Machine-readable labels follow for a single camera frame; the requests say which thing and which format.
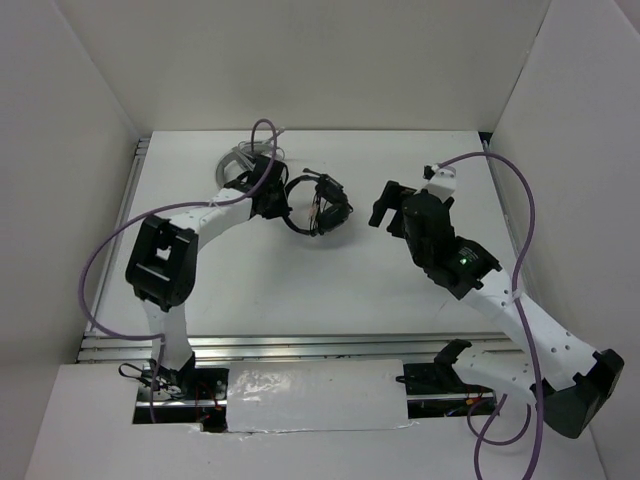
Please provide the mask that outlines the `black headphones with cable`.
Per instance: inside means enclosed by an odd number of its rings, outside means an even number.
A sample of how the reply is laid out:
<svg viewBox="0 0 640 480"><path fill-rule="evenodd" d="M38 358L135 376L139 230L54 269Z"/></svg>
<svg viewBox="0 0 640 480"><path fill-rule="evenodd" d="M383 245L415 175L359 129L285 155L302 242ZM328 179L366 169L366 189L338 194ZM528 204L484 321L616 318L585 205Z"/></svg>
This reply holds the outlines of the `black headphones with cable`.
<svg viewBox="0 0 640 480"><path fill-rule="evenodd" d="M285 197L288 198L293 189L304 182L315 184L309 225L306 228L296 225L290 219L289 214L283 217L285 225L295 233L308 237L323 236L341 227L353 212L344 186L326 173L318 173L305 168L302 175L290 180L285 185Z"/></svg>

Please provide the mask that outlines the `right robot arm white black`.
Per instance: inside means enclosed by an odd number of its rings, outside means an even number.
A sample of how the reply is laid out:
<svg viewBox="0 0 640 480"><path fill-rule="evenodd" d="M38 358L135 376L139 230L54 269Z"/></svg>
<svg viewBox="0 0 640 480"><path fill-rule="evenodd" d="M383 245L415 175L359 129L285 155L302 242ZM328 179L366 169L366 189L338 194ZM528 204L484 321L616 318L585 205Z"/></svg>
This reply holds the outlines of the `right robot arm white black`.
<svg viewBox="0 0 640 480"><path fill-rule="evenodd" d="M579 339L528 295L511 289L499 261L475 241L456 235L451 198L433 189L386 183L369 224L394 213L388 232L405 240L412 260L436 285L482 314L521 353L500 357L468 340L455 339L434 360L435 378L446 391L464 384L499 390L528 405L543 404L544 422L576 439L610 398L624 367L612 349Z"/></svg>

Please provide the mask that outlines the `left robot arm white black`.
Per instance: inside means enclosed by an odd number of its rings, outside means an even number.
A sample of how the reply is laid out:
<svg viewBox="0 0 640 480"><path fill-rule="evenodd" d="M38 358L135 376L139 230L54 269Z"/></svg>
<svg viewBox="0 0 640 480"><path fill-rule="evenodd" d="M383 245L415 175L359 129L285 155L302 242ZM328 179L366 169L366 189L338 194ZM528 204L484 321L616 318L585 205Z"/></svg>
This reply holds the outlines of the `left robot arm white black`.
<svg viewBox="0 0 640 480"><path fill-rule="evenodd" d="M156 337L151 368L173 398L189 396L197 383L185 303L195 287L200 250L256 216L274 219L288 213L286 178L284 162L259 155L252 171L226 183L205 205L168 218L149 215L142 222L125 279Z"/></svg>

